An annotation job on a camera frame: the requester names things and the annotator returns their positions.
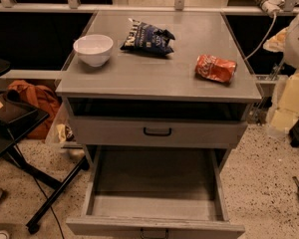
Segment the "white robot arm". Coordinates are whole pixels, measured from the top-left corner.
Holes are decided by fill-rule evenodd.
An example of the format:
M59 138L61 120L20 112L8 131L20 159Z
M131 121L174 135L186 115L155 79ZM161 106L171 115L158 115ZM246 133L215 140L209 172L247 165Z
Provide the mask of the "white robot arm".
M270 52L282 52L284 62L299 69L299 13L288 27L268 39L263 48Z

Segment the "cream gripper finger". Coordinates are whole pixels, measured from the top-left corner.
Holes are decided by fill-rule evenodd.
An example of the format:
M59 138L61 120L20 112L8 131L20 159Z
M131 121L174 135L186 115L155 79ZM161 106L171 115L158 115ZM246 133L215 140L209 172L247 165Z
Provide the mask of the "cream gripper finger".
M263 49L269 52L283 52L285 50L285 38L288 28L280 30L276 35L269 38L264 44Z

